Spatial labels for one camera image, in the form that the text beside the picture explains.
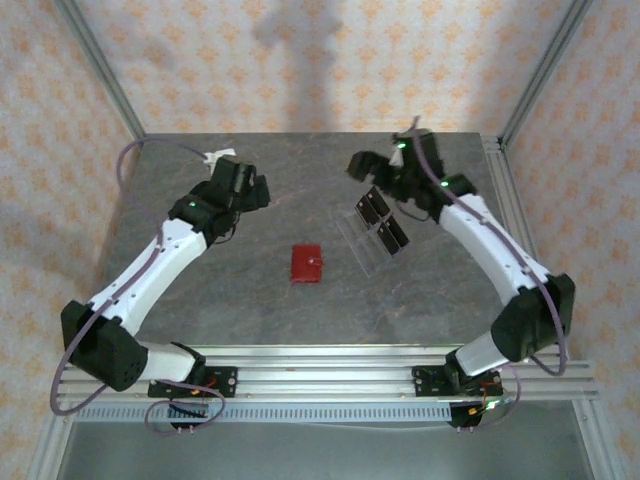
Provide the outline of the red leather card holder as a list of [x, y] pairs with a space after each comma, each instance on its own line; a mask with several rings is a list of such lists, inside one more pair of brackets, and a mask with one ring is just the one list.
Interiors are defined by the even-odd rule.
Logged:
[[315, 284], [322, 279], [323, 257], [319, 244], [292, 247], [290, 280], [294, 284]]

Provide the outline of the black VIP card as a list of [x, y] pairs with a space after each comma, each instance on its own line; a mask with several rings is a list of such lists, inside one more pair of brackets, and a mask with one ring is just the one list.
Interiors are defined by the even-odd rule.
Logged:
[[355, 210], [367, 229], [384, 220], [391, 212], [376, 187], [372, 187], [355, 205]]
[[410, 242], [393, 215], [389, 215], [380, 222], [376, 228], [376, 234], [390, 256], [398, 254]]

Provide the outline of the clear acrylic card stand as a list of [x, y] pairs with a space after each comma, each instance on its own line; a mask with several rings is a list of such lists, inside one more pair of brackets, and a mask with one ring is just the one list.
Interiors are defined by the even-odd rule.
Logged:
[[390, 256], [376, 234], [379, 225], [367, 229], [355, 206], [337, 220], [339, 230], [367, 276], [372, 276], [408, 246], [395, 256]]

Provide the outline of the aluminium side rail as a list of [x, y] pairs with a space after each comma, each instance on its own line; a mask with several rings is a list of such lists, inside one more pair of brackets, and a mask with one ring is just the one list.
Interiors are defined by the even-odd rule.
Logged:
[[[501, 212], [501, 224], [511, 238], [524, 250], [525, 257], [529, 260], [536, 260], [535, 246], [507, 156], [501, 150], [497, 137], [481, 135], [480, 138]], [[556, 376], [557, 372], [561, 370], [561, 360], [567, 360], [567, 356], [566, 348], [561, 347], [557, 339], [535, 354], [542, 369], [551, 371], [553, 376]]]

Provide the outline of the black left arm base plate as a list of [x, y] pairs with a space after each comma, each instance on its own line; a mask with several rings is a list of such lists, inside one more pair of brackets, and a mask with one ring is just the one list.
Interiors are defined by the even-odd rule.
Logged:
[[238, 368], [233, 366], [204, 366], [198, 373], [191, 374], [185, 383], [191, 387], [154, 381], [149, 384], [147, 395], [157, 399], [199, 399], [213, 397], [203, 387], [215, 390], [225, 398], [234, 398], [238, 382]]

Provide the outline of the aluminium frame post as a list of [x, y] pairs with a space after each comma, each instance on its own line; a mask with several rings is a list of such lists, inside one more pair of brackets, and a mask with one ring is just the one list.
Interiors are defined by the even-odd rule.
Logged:
[[566, 13], [544, 49], [502, 132], [497, 136], [498, 144], [503, 152], [506, 152], [514, 143], [517, 134], [524, 125], [538, 97], [543, 92], [547, 81], [554, 73], [593, 2], [594, 0], [571, 0]]
[[53, 0], [62, 18], [76, 38], [94, 74], [117, 109], [134, 138], [146, 135], [145, 129], [111, 67], [98, 39], [76, 0]]

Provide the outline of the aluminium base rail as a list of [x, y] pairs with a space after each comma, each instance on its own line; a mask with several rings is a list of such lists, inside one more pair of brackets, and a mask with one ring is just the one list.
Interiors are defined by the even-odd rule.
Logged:
[[[415, 396], [411, 369], [440, 365], [450, 346], [276, 345], [202, 346], [211, 366], [234, 366], [236, 400], [259, 402], [409, 402]], [[570, 361], [561, 377], [527, 361], [500, 372], [509, 394], [524, 401], [598, 398], [593, 370]]]

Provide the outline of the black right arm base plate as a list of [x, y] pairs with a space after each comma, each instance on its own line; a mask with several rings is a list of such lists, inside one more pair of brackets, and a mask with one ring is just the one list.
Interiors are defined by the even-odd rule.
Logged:
[[418, 397], [496, 397], [504, 393], [497, 372], [470, 377], [450, 365], [426, 365], [414, 366], [411, 374]]

